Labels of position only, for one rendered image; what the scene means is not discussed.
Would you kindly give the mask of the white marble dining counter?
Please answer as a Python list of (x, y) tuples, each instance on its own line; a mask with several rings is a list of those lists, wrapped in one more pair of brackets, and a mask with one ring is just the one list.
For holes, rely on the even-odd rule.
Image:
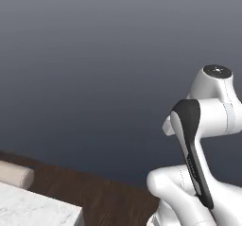
[(85, 222), (80, 206), (0, 183), (0, 226), (85, 226)]

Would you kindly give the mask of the beige padded stool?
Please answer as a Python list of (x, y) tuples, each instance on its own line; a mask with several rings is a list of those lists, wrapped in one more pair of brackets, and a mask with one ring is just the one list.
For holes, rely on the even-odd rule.
[(0, 161), (0, 182), (28, 189), (34, 182), (34, 170), (21, 165)]

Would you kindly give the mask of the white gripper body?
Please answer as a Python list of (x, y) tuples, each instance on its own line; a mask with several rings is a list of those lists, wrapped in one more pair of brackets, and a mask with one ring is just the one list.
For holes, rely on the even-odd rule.
[(162, 125), (162, 129), (163, 129), (163, 132), (166, 136), (172, 136), (175, 134), (174, 130), (173, 130), (173, 127), (171, 125), (171, 120), (170, 120), (170, 116), (168, 116), (163, 125)]

